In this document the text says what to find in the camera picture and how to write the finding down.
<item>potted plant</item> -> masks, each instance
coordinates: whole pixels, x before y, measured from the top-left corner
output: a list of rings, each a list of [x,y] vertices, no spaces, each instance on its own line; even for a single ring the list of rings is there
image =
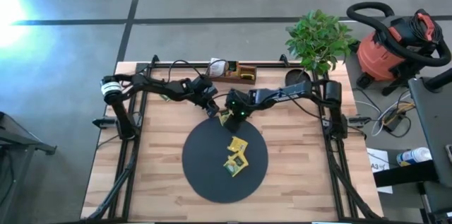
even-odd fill
[[[334,70],[340,56],[344,56],[344,63],[350,55],[350,44],[356,40],[347,33],[352,31],[339,17],[328,16],[321,10],[310,11],[303,16],[294,27],[287,27],[290,39],[285,43],[289,53],[301,59],[303,69],[293,69],[286,75],[286,85],[310,80],[308,73],[312,71],[323,75],[329,69]]]

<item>wooden table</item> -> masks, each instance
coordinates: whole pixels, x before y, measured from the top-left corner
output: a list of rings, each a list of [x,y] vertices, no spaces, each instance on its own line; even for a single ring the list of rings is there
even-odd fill
[[[116,73],[133,73],[135,67],[136,62],[120,62]],[[230,88],[243,91],[279,88],[284,85],[287,71],[259,68],[255,86],[230,83],[215,83],[215,86],[219,94],[227,93]],[[171,78],[196,76],[192,69],[172,69]],[[153,69],[152,77],[167,78],[168,70]],[[338,65],[330,77],[343,85],[343,113],[356,115],[345,65]],[[218,98],[217,104],[222,106],[224,99]],[[317,106],[310,100],[298,100],[298,103],[318,114]],[[110,107],[107,115],[114,115]],[[184,176],[182,147],[190,131],[206,118],[203,110],[188,101],[165,102],[159,95],[148,95],[129,221],[337,220],[325,143],[317,118],[307,115],[291,101],[252,114],[248,121],[263,134],[268,147],[267,174],[251,196],[233,204],[217,204],[201,198]],[[100,142],[116,134],[116,129],[106,129],[100,134]],[[344,142],[353,185],[371,209],[382,216],[364,139],[350,133]],[[82,217],[89,216],[112,188],[119,148],[120,140],[115,139],[97,151]],[[341,194],[347,209],[343,187]],[[118,209],[122,209],[121,202],[120,197]]]

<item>green leaves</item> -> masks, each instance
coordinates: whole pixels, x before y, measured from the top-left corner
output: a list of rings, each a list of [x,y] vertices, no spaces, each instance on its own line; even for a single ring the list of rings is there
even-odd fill
[[[339,17],[328,16],[321,10],[310,11],[294,27],[287,27],[290,39],[285,43],[289,53],[301,59],[306,70],[323,74],[334,70],[338,56],[350,55],[348,45],[356,40],[346,33],[352,31],[339,23]]]

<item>spray can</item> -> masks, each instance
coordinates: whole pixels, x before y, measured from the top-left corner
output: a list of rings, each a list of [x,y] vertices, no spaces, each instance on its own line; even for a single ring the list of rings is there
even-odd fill
[[[430,154],[430,150],[425,147],[419,147],[411,151],[399,153],[397,155],[397,163],[401,167],[415,163],[420,163],[422,161],[427,161],[431,159],[432,155]]]

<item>black round mat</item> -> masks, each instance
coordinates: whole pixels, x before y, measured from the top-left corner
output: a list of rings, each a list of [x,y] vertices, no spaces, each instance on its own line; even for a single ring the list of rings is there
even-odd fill
[[[223,165],[229,155],[227,147],[237,136],[246,142],[245,158],[249,166],[235,177]],[[191,131],[182,152],[182,166],[190,185],[199,196],[218,203],[232,203],[251,195],[267,172],[267,146],[259,131],[243,122],[232,134],[217,117],[201,122]]]

